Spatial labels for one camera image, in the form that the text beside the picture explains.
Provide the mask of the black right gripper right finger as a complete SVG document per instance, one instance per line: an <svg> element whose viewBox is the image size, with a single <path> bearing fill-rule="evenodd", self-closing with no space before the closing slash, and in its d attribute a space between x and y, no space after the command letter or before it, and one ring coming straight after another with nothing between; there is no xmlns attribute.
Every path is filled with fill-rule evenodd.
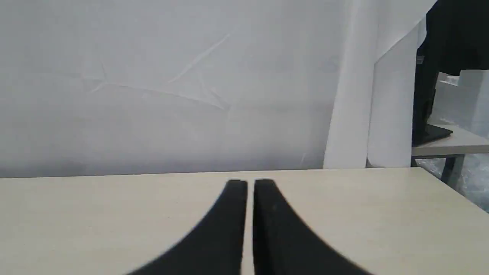
<svg viewBox="0 0 489 275"><path fill-rule="evenodd" d="M256 180L253 196L255 274L368 274L321 240L293 210L275 181Z"/></svg>

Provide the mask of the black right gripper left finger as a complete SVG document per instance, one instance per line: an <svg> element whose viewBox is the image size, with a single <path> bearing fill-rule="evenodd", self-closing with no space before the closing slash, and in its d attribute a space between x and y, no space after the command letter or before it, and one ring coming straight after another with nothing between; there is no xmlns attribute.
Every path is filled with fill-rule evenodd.
<svg viewBox="0 0 489 275"><path fill-rule="evenodd" d="M211 209L176 245L133 275L239 275L248 183L230 180Z"/></svg>

